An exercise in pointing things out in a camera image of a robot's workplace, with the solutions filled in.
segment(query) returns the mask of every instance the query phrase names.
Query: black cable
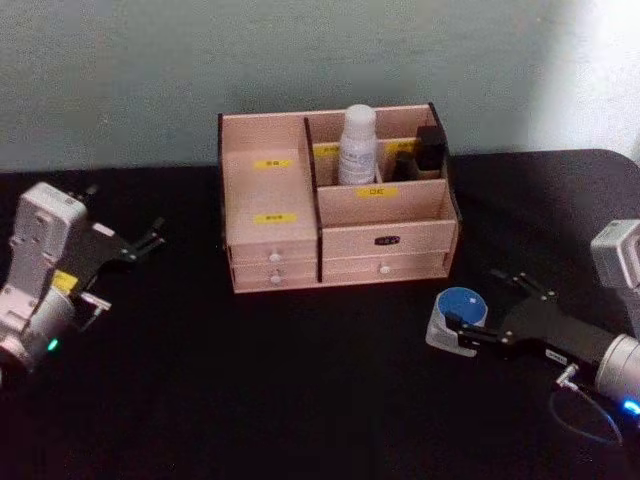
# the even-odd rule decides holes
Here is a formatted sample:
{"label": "black cable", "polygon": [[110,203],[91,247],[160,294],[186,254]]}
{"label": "black cable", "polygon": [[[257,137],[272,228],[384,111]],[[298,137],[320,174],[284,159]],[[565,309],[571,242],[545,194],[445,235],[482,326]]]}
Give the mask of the black cable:
{"label": "black cable", "polygon": [[575,391],[575,393],[580,395],[581,398],[586,400],[593,408],[595,408],[598,411],[598,413],[600,413],[605,418],[605,420],[611,427],[611,430],[613,430],[613,433],[615,434],[616,439],[610,440],[608,438],[594,435],[592,433],[576,428],[573,425],[569,425],[562,418],[560,418],[560,416],[558,415],[558,412],[556,411],[556,406],[555,406],[555,398],[558,394],[558,391],[551,393],[551,395],[549,396],[549,411],[551,412],[551,415],[553,416],[554,420],[558,422],[560,425],[562,425],[564,428],[566,428],[567,430],[577,435],[580,435],[581,437],[587,438],[589,440],[593,440],[594,442],[602,443],[604,445],[622,447],[624,443],[624,439],[622,438],[622,433],[620,432],[618,425],[616,425],[616,422],[613,421],[613,419],[609,416],[609,414],[605,411],[605,409],[602,408],[600,404],[598,404],[598,402],[596,402],[594,399],[592,399],[589,395],[584,393],[582,390],[578,389],[578,390],[572,390],[572,391]]}

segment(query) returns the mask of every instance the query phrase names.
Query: black label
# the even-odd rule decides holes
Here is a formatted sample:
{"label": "black label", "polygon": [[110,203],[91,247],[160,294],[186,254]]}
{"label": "black label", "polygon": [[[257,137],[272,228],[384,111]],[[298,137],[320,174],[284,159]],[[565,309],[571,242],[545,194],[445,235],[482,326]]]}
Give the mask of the black label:
{"label": "black label", "polygon": [[400,243],[400,237],[378,237],[376,238],[376,245],[397,245]]}

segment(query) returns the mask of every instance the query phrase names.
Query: cable connector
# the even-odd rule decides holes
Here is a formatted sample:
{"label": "cable connector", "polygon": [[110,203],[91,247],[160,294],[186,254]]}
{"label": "cable connector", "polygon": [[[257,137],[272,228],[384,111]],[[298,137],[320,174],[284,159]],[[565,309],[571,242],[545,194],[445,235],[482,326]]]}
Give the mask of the cable connector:
{"label": "cable connector", "polygon": [[564,372],[562,372],[562,374],[556,379],[556,385],[558,385],[560,388],[568,388],[573,392],[577,392],[579,388],[571,380],[578,373],[578,370],[579,368],[575,363],[569,365],[564,369]]}

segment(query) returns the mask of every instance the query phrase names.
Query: black tablecloth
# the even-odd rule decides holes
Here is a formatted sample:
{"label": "black tablecloth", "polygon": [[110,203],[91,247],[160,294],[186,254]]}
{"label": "black tablecloth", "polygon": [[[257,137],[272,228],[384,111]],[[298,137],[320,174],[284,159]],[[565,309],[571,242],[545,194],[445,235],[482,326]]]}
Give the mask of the black tablecloth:
{"label": "black tablecloth", "polygon": [[589,241],[639,217],[637,168],[576,151],[457,157],[452,174],[464,220],[448,281],[241,296],[215,168],[0,175],[3,274],[17,198],[38,180],[98,183],[95,220],[133,239],[162,215],[168,240],[103,276],[94,291],[113,309],[1,395],[0,478],[637,478],[637,437],[605,448],[553,422],[553,364],[424,341],[447,285],[476,289],[499,322],[514,299],[490,267],[524,270],[573,316],[628,332]]}

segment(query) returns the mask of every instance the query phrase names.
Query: drawer knob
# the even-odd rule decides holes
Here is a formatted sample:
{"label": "drawer knob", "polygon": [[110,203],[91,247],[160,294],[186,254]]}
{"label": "drawer knob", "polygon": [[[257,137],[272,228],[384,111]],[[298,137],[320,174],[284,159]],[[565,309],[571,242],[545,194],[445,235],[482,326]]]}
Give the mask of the drawer knob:
{"label": "drawer knob", "polygon": [[272,285],[280,285],[282,283],[282,277],[280,276],[279,271],[275,271],[269,277],[269,281]]}

